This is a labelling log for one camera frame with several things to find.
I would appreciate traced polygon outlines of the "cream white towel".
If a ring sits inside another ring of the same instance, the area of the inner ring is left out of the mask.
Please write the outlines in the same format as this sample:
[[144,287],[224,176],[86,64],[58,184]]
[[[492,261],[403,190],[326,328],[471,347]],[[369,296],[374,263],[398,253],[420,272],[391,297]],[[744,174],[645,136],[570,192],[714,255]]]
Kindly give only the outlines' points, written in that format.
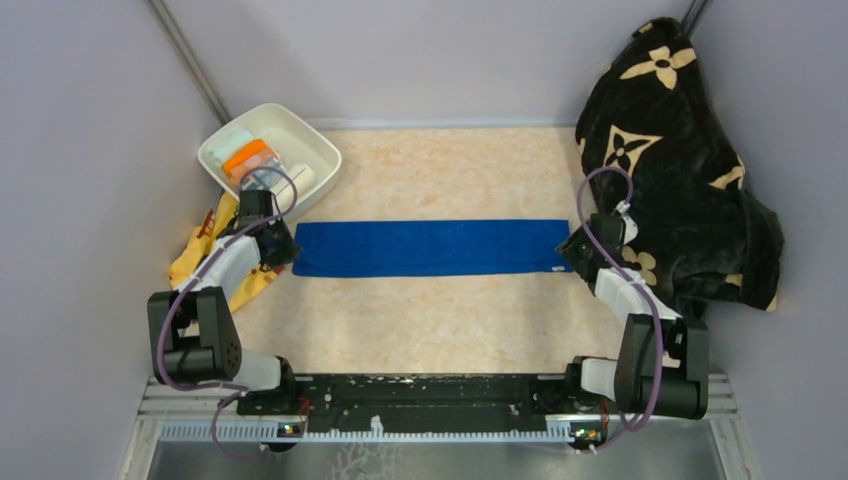
[[289,168],[287,177],[278,177],[271,192],[279,207],[279,212],[294,211],[303,201],[316,183],[315,171],[306,164],[297,164]]

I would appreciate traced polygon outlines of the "rabbit print striped towel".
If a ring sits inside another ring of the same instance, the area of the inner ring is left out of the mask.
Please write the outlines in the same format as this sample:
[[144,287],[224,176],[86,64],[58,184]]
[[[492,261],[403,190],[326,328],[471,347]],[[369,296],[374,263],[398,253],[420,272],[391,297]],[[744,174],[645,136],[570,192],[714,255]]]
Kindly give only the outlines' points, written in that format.
[[233,179],[240,191],[271,190],[285,173],[284,166],[273,153],[259,153],[236,166]]

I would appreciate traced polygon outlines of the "blue towel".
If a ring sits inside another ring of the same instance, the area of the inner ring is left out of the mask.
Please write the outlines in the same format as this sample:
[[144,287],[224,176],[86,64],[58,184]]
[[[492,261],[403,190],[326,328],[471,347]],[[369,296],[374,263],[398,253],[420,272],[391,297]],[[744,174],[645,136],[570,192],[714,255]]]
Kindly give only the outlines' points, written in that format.
[[297,226],[292,272],[319,278],[570,272],[555,251],[566,220],[311,222]]

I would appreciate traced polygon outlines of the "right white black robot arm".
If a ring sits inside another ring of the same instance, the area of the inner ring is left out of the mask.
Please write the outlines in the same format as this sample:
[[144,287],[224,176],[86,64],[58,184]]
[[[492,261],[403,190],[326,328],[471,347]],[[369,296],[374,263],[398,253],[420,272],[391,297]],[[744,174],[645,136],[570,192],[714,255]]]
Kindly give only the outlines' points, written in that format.
[[622,413],[702,418],[709,384],[703,321],[665,306],[635,271],[616,270],[582,230],[557,252],[624,325],[615,359],[577,356],[567,366],[567,406],[588,412],[605,398]]

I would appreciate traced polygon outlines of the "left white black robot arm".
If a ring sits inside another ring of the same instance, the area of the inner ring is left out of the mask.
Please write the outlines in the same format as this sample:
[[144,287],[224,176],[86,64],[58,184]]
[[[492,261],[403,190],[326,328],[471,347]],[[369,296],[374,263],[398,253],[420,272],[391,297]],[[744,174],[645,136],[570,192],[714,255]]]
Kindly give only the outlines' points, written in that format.
[[279,216],[238,223],[219,238],[189,278],[147,301],[151,360],[156,380],[178,391],[230,388],[260,392],[277,414],[300,399],[288,362],[245,349],[229,301],[257,266],[293,262],[299,249]]

